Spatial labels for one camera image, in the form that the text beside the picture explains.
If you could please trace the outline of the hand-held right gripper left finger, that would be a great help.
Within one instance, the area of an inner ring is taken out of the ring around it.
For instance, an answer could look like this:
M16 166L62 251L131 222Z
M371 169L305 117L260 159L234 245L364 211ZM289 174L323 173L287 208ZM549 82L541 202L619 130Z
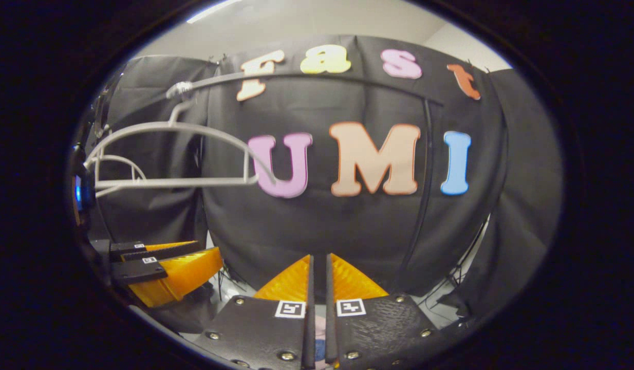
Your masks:
M314 258L300 258L251 297L232 297L194 343L230 368L313 369Z

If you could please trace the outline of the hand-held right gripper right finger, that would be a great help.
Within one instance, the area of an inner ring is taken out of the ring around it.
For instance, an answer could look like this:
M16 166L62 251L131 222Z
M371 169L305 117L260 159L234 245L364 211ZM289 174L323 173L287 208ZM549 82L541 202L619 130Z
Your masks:
M410 369L442 347L441 331L406 293L387 293L343 258L326 257L326 362Z

